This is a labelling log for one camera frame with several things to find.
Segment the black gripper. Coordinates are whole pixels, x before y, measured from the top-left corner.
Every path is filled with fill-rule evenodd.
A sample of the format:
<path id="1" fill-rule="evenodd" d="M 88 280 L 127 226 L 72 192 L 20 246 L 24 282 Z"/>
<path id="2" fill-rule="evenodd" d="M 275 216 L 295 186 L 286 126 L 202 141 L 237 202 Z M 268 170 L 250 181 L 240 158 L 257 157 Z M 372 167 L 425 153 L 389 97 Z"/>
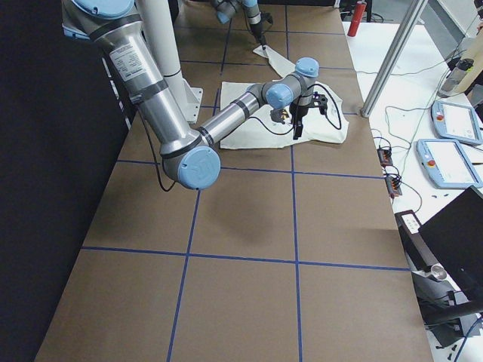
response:
<path id="1" fill-rule="evenodd" d="M 299 96 L 289 106 L 291 123 L 293 125 L 293 140 L 298 140 L 303 132 L 303 118 L 308 113 L 310 96 Z"/>
<path id="2" fill-rule="evenodd" d="M 266 39 L 263 35 L 263 21 L 257 23 L 250 23 L 250 30 L 254 37 L 257 37 L 257 42 L 262 46 L 262 49 L 266 49 Z"/>

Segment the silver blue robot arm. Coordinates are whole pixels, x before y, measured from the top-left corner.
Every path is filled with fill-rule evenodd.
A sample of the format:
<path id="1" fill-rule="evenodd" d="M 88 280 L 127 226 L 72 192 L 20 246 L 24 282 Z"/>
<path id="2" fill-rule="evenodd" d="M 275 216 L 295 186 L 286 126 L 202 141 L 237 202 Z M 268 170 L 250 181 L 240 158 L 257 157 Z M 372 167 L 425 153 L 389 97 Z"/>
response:
<path id="1" fill-rule="evenodd" d="M 93 42 L 110 58 L 131 102 L 161 144 L 167 176 L 188 189 L 206 189 L 218 178 L 220 158 L 213 145 L 258 109 L 292 106 L 296 125 L 307 113 L 319 65 L 299 59 L 278 81 L 251 85 L 218 114 L 193 129 L 182 102 L 188 84 L 182 77 L 167 1 L 63 1 L 66 35 Z"/>
<path id="2" fill-rule="evenodd" d="M 243 11 L 250 34 L 265 49 L 263 23 L 272 24 L 272 18 L 269 13 L 260 10 L 257 0 L 210 0 L 209 3 L 222 24 L 228 23 L 239 11 Z"/>

